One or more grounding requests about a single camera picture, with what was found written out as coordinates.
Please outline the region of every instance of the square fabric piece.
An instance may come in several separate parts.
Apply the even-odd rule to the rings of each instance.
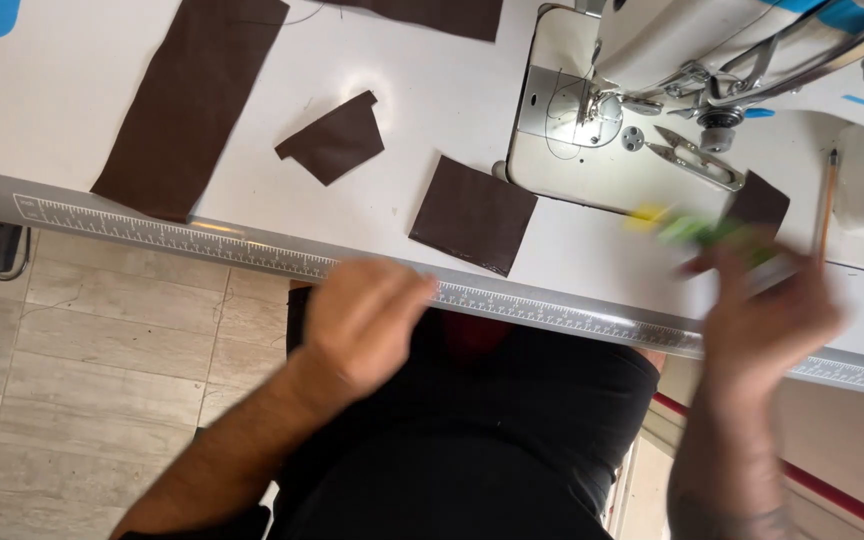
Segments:
[[[280,0],[182,0],[92,193],[186,223],[288,12]]]
[[[409,239],[508,277],[538,201],[443,155]]]
[[[372,111],[377,103],[366,90],[285,139],[275,153],[294,158],[328,186],[385,150]]]
[[[464,38],[496,42],[502,0],[325,0]]]
[[[750,171],[745,175],[745,185],[735,192],[726,217],[752,225],[768,225],[778,231],[786,219],[789,203],[785,193]]]

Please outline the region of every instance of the brown leather piece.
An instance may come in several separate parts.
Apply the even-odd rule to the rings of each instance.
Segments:
[[[280,0],[182,0],[92,193],[186,223],[288,12]]]
[[[496,42],[502,0],[325,0],[454,36]]]
[[[731,217],[752,225],[764,225],[779,231],[789,210],[789,198],[758,174],[749,171],[745,185],[735,192],[726,212]]]
[[[366,90],[282,141],[275,153],[294,158],[328,186],[385,150],[372,110],[377,103]]]
[[[443,155],[409,239],[508,277],[538,201]]]

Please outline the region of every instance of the red cable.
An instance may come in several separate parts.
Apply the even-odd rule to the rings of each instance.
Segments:
[[[681,415],[681,416],[689,416],[689,408],[677,400],[672,399],[665,394],[661,394],[659,392],[655,392],[652,396],[652,399],[666,407],[667,409]],[[787,478],[791,479],[793,482],[796,482],[800,485],[805,486],[809,490],[814,493],[819,494],[827,501],[831,501],[837,507],[842,510],[846,510],[846,512],[852,514],[853,516],[859,518],[864,521],[864,502],[859,500],[858,498],[849,495],[848,493],[838,489],[834,485],[831,485],[816,476],[796,467],[795,465],[789,463],[786,460],[781,460],[782,464],[785,466],[785,475]]]

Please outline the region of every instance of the industrial sewing machine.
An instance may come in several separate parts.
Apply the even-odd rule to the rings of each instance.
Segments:
[[[864,0],[577,4],[538,21],[511,181],[607,210],[654,198],[718,213],[741,189],[737,170],[815,153],[803,182],[818,186],[825,155],[846,145],[836,213],[864,227]],[[669,132],[681,134],[675,153],[639,152]],[[806,132],[827,142],[804,147]],[[782,138],[786,154],[762,150]]]

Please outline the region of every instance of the measuring tape ruler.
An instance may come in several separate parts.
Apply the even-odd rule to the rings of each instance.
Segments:
[[[290,278],[318,282],[344,259],[369,253],[265,230],[195,219],[189,226],[92,209],[15,193],[25,224],[158,251],[179,252]],[[641,346],[700,359],[696,321],[628,305],[529,287],[411,261],[439,279],[433,305],[565,334]],[[789,372],[789,377],[864,391],[864,354],[824,348]]]

